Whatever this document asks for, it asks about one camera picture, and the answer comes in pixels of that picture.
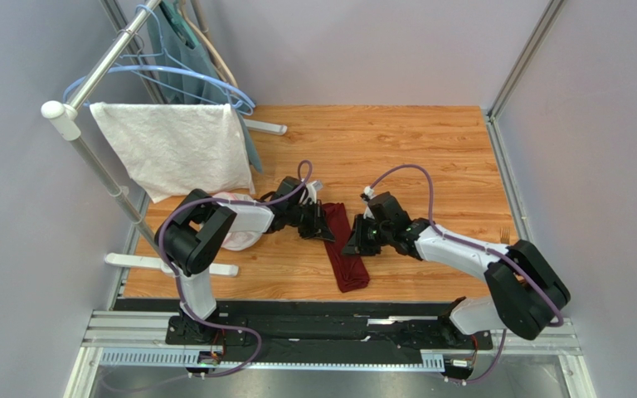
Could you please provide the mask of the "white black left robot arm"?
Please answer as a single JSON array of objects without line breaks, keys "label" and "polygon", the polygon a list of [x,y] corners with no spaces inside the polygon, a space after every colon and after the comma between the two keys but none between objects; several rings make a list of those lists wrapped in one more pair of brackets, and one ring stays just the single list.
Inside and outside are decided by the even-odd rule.
[{"label": "white black left robot arm", "polygon": [[154,237],[173,273],[182,312],[206,324],[216,311],[210,265],[228,234],[271,234],[286,226],[303,239],[336,240],[315,190],[297,177],[285,177],[264,201],[218,198],[201,189],[188,194]]}]

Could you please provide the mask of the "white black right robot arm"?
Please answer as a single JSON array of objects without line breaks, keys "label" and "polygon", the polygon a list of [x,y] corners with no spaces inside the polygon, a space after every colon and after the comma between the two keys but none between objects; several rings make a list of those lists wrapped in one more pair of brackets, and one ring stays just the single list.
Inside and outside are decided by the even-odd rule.
[{"label": "white black right robot arm", "polygon": [[544,328],[563,323],[562,310],[571,294],[530,241],[507,245],[456,234],[426,218],[410,218],[398,200],[384,192],[355,216],[342,252],[374,256],[384,246],[416,260],[448,265],[487,285],[489,295],[458,298],[440,315],[447,338],[508,329],[532,341]]}]

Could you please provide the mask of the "white mesh laundry bag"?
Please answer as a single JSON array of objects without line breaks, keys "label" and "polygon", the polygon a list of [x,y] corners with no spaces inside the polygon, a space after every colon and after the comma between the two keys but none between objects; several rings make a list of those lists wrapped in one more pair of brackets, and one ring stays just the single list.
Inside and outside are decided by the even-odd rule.
[{"label": "white mesh laundry bag", "polygon": [[[253,201],[254,198],[240,193],[234,192],[218,192],[213,195],[217,198],[228,199],[232,201]],[[236,231],[229,232],[222,243],[222,248],[231,251],[242,251],[253,246],[262,234],[254,231]]]}]

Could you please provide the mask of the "white towel on rack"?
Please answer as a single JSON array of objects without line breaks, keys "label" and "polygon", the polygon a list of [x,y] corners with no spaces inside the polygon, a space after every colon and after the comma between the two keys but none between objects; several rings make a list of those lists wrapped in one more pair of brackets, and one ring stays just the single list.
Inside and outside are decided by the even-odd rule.
[{"label": "white towel on rack", "polygon": [[255,190],[240,120],[228,104],[90,105],[128,175],[154,203],[208,193]]}]

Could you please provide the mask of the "beige wooden hanger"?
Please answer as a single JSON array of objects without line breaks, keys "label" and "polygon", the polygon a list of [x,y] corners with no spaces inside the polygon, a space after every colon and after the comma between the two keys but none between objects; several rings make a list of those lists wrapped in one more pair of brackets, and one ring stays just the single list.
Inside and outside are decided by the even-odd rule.
[{"label": "beige wooden hanger", "polygon": [[235,76],[213,44],[212,34],[210,33],[209,25],[202,10],[201,2],[179,0],[177,1],[176,9],[180,12],[182,19],[191,28],[193,35],[207,50],[213,68],[220,79],[238,88],[239,85]]}]

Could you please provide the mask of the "teal garment on hanger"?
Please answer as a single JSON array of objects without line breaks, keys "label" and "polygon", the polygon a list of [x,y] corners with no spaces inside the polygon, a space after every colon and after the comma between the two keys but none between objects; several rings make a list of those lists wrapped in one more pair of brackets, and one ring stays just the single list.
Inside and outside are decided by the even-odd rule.
[{"label": "teal garment on hanger", "polygon": [[[219,80],[207,50],[193,35],[182,19],[174,1],[162,1],[154,10],[146,27],[153,48],[154,63],[189,70]],[[213,83],[170,72],[160,72],[158,81],[169,104],[238,104],[236,110],[246,141],[250,165],[262,171],[260,156],[251,140],[243,117],[251,114],[252,107],[233,91],[222,89]]]}]

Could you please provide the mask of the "metal clothes drying rack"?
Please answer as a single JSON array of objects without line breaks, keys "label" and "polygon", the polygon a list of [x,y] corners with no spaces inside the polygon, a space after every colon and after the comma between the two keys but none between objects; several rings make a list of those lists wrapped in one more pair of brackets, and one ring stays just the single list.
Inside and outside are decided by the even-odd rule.
[{"label": "metal clothes drying rack", "polygon": [[[283,134],[285,126],[254,122],[254,101],[231,75],[182,1],[147,1],[119,27],[113,44],[62,100],[41,115],[71,143],[148,243],[154,237],[138,206],[88,147],[78,124],[88,109],[129,176],[159,202],[194,187],[213,192],[253,190],[261,162],[250,131]],[[105,77],[139,76],[152,104],[109,104],[91,96]]]}]

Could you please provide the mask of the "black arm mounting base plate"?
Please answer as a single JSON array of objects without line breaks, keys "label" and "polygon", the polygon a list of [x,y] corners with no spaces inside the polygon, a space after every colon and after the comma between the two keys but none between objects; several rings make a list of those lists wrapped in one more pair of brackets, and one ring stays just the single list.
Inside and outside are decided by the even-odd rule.
[{"label": "black arm mounting base plate", "polygon": [[516,336],[499,330],[461,340],[447,338],[440,320],[447,303],[221,300],[206,325],[182,312],[173,298],[122,298],[112,309],[158,315],[158,341],[189,348],[193,368],[254,366],[388,367],[481,360],[507,351]]}]

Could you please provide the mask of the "wooden handled fork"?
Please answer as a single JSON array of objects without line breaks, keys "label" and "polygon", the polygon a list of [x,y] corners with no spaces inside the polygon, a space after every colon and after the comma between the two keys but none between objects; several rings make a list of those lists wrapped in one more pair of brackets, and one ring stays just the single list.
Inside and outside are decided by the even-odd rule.
[{"label": "wooden handled fork", "polygon": [[510,234],[510,229],[508,227],[504,227],[500,229],[499,241],[501,244],[504,244],[504,245],[509,245],[511,243],[511,234]]}]

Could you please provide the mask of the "aluminium frame rail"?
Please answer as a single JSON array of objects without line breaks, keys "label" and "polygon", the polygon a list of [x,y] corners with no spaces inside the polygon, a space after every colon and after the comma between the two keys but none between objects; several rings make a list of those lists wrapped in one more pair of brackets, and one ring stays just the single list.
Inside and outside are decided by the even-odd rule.
[{"label": "aluminium frame rail", "polygon": [[442,303],[223,300],[216,327],[192,326],[177,302],[122,299],[95,311],[68,397],[593,397],[574,327],[534,341],[499,329],[449,339]]}]

